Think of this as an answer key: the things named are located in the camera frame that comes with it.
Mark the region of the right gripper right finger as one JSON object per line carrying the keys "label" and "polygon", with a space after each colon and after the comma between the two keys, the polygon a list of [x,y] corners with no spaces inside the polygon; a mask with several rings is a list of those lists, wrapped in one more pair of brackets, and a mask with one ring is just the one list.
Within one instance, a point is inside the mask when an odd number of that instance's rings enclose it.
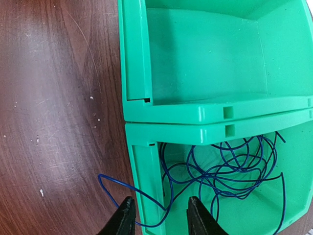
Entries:
{"label": "right gripper right finger", "polygon": [[217,223],[198,197],[188,200],[187,223],[189,235],[223,235],[223,228]]}

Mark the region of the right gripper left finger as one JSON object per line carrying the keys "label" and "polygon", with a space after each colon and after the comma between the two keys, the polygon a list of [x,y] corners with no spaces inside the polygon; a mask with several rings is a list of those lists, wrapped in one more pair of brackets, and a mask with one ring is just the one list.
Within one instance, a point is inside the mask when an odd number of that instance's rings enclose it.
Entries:
{"label": "right gripper left finger", "polygon": [[109,221],[98,232],[98,235],[134,235],[135,234],[136,207],[134,199],[127,196],[118,206]]}

